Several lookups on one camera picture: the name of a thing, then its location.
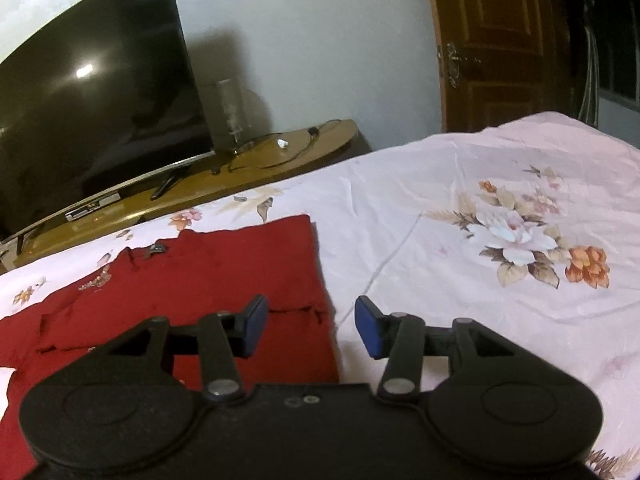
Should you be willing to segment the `red garment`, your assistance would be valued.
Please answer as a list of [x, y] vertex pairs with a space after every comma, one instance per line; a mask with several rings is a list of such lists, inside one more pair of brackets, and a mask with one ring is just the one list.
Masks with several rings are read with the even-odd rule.
[[239, 362], [243, 382], [335, 384], [333, 321], [319, 270], [316, 232], [306, 214], [234, 231], [184, 231], [162, 254], [124, 249], [116, 259], [1, 322], [1, 364], [13, 374], [1, 419], [1, 475], [32, 470], [18, 424], [27, 391], [155, 315], [192, 325], [209, 313], [269, 301], [254, 356]]

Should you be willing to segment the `floral white bed sheet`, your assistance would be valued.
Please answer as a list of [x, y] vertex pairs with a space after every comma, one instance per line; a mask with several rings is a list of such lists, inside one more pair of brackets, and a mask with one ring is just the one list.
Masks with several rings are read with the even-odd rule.
[[430, 136], [142, 222], [1, 280], [1, 322], [184, 231], [306, 214], [333, 321], [338, 382], [376, 384], [355, 301], [428, 325], [474, 318], [599, 397], [588, 465], [639, 474], [639, 153], [560, 114]]

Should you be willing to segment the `black set-top box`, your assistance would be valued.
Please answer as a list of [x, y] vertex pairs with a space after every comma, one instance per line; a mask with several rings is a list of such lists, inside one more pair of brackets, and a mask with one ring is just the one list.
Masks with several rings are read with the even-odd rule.
[[80, 218], [84, 218], [88, 216], [88, 214], [92, 214], [93, 212], [100, 210], [108, 205], [117, 203], [120, 201], [119, 192], [114, 192], [110, 194], [105, 194], [94, 200], [89, 200], [88, 202], [83, 203], [80, 206], [74, 207], [66, 212], [65, 219], [68, 222], [73, 222]]

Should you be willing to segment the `wooden tv stand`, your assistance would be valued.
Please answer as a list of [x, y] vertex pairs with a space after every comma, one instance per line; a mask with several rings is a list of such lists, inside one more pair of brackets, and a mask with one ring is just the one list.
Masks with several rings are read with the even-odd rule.
[[[277, 138], [288, 140], [280, 150]], [[1, 245], [3, 273], [40, 258], [129, 229], [181, 209], [229, 196], [259, 185], [278, 182], [332, 164], [359, 143], [359, 129], [351, 119], [334, 119], [320, 126], [273, 133], [252, 142], [228, 160], [215, 156], [196, 162], [189, 173], [163, 196], [152, 200], [157, 185], [122, 198], [73, 222], [52, 220], [25, 237]]]

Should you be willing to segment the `clear glass on stand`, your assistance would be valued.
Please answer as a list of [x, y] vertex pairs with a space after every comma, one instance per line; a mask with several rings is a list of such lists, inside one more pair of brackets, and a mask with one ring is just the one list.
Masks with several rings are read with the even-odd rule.
[[226, 124], [224, 149], [237, 153], [250, 137], [241, 85], [236, 79], [227, 78], [217, 81], [215, 88]]

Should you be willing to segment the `black flat screen television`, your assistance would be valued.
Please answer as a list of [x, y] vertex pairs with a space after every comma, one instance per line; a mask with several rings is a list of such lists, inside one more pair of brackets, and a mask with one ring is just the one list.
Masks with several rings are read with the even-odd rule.
[[1, 236], [213, 148], [176, 0], [82, 0], [1, 65]]

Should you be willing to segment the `brown wooden door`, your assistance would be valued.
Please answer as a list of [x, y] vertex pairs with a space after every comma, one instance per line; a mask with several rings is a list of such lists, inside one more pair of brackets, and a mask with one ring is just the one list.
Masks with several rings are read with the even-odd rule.
[[531, 114], [566, 113], [551, 0], [431, 0], [436, 49], [453, 42], [482, 64], [453, 89], [439, 67], [442, 128], [477, 132]]

